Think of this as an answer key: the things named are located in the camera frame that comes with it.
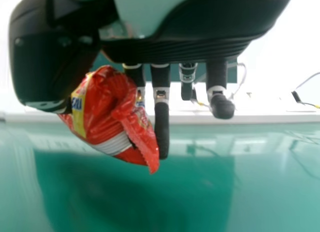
teal table surface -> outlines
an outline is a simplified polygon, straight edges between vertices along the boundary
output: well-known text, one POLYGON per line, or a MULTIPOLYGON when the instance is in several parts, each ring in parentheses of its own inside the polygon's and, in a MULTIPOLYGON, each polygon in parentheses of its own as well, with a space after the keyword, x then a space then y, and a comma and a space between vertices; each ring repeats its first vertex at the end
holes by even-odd
POLYGON ((150 175, 62 124, 0 122, 0 232, 320 231, 320 124, 170 130, 150 175))

chip bag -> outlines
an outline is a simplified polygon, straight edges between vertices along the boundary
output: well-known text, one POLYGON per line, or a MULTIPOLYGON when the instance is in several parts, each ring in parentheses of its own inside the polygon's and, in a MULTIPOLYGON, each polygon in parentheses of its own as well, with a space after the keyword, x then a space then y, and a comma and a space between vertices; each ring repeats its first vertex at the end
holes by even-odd
POLYGON ((156 136, 137 87, 111 66, 88 73, 71 94, 72 114, 59 115, 69 129, 93 148, 123 161, 159 168, 156 136))

